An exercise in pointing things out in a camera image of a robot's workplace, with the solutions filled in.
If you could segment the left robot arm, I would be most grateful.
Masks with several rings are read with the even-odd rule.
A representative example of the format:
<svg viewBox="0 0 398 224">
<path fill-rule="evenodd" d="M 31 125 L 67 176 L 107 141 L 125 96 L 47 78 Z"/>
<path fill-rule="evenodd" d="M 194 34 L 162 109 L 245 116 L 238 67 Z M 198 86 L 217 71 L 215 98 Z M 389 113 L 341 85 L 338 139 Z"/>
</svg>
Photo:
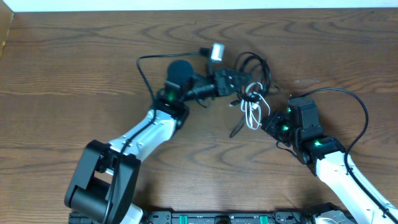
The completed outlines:
<svg viewBox="0 0 398 224">
<path fill-rule="evenodd" d="M 89 142 L 66 191 L 66 207 L 98 223 L 140 223 L 144 212 L 133 204 L 142 162 L 183 126 L 189 115 L 185 101 L 229 96 L 252 80 L 239 70 L 219 69 L 205 76 L 186 60 L 167 68 L 146 117 L 122 136 L 107 143 Z"/>
</svg>

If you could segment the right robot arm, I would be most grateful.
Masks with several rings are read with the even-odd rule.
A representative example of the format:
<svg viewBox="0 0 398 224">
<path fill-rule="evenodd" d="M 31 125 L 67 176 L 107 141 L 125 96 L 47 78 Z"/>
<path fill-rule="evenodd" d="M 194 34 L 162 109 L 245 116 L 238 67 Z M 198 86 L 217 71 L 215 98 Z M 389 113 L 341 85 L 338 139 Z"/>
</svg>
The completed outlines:
<svg viewBox="0 0 398 224">
<path fill-rule="evenodd" d="M 342 143 L 324 132 L 311 98 L 290 99 L 286 111 L 264 116 L 261 124 L 276 141 L 292 147 L 298 161 L 331 188 L 357 223 L 397 223 L 397 208 L 361 173 Z"/>
</svg>

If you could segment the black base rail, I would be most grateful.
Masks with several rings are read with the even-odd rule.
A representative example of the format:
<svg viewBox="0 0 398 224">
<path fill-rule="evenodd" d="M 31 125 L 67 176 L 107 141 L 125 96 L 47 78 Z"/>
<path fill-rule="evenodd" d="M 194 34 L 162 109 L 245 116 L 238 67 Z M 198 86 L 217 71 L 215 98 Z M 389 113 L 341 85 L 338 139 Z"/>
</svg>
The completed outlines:
<svg viewBox="0 0 398 224">
<path fill-rule="evenodd" d="M 356 223 L 349 213 L 328 202 L 308 210 L 279 208 L 272 212 L 176 212 L 173 210 L 145 211 L 142 224 L 271 224 L 271 223 Z"/>
</svg>

